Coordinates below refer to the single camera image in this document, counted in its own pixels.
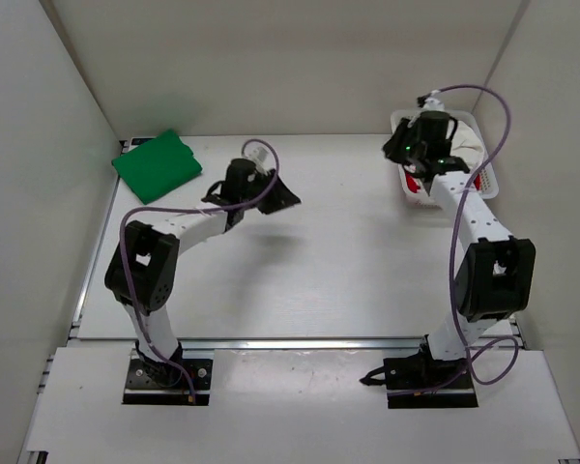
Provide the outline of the green polo shirt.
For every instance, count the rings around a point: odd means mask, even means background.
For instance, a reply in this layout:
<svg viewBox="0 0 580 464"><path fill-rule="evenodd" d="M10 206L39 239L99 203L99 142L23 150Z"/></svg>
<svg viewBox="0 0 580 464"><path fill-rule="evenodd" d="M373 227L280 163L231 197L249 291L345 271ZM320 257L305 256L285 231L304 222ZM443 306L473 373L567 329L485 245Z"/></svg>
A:
<svg viewBox="0 0 580 464"><path fill-rule="evenodd" d="M143 205L159 200L203 171L192 149L174 130L166 130L111 163Z"/></svg>

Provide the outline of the white t shirt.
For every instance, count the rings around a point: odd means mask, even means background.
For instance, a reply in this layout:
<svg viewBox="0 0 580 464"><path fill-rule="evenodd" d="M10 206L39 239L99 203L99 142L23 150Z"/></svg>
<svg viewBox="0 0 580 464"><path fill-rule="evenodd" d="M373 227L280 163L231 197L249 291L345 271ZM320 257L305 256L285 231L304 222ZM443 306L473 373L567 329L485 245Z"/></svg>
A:
<svg viewBox="0 0 580 464"><path fill-rule="evenodd" d="M455 129L451 141L450 154L466 163L470 170L475 170L484 160L485 148L475 131L463 121L449 122L449 131Z"/></svg>

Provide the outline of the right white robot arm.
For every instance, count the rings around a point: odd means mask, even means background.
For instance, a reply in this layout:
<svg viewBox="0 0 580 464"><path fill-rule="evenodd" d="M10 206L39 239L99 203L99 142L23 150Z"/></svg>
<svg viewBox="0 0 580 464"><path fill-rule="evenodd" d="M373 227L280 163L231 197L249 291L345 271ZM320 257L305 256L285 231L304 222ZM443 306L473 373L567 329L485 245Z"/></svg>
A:
<svg viewBox="0 0 580 464"><path fill-rule="evenodd" d="M444 109L396 111L387 160L398 165L452 221L449 249L449 314L426 335L418 352L388 358L362 377L395 396L424 396L459 382L485 385L474 363L492 340L473 344L497 323L524 310L530 299L536 247L503 226L477 186L489 163L473 126Z"/></svg>

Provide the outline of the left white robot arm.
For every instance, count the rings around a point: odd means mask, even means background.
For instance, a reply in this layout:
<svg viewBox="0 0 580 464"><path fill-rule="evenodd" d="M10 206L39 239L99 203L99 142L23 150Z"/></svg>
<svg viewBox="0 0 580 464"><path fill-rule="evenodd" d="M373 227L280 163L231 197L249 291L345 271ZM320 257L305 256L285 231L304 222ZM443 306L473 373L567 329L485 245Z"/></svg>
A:
<svg viewBox="0 0 580 464"><path fill-rule="evenodd" d="M166 304L179 257L208 239L229 232L255 209L270 215L301 203L276 169L254 159L232 159L225 178L213 183L201 203L157 224L124 219L119 244L104 277L105 287L128 313L135 348L147 375L163 387L189 387L183 347L172 331Z"/></svg>

